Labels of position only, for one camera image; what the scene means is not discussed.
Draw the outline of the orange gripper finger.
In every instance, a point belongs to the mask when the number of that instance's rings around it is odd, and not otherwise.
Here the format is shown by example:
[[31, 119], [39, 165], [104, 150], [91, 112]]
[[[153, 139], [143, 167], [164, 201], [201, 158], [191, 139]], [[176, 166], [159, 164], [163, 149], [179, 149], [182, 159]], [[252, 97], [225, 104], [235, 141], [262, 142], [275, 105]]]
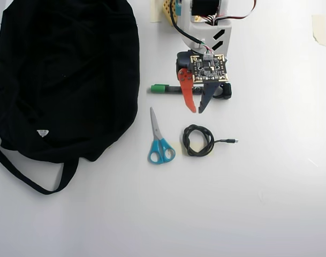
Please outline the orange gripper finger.
[[191, 112], [196, 113], [196, 107], [193, 101], [193, 76], [192, 72], [187, 68], [180, 69], [177, 72], [180, 82], [181, 91], [184, 97], [186, 106]]

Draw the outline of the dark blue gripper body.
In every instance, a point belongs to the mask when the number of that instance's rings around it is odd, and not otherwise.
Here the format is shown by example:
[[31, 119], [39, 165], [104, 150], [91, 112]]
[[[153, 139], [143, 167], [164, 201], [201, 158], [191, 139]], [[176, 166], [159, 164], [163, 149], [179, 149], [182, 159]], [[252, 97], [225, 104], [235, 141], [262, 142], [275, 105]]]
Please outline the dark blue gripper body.
[[181, 69], [187, 69], [189, 73], [192, 73], [190, 69], [190, 63], [191, 59], [190, 57], [192, 56], [192, 50], [188, 51], [181, 51], [177, 53], [177, 59], [176, 59], [176, 74], [179, 76], [179, 71]]

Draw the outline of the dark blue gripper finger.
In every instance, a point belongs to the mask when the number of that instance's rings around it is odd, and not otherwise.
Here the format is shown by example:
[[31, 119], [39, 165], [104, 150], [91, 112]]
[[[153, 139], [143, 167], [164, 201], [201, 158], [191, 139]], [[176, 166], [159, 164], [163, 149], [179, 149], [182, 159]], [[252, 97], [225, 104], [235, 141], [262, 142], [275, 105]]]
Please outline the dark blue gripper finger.
[[199, 113], [203, 113], [210, 100], [213, 98], [217, 88], [220, 86], [219, 82], [208, 82], [203, 84], [203, 91], [199, 105]]

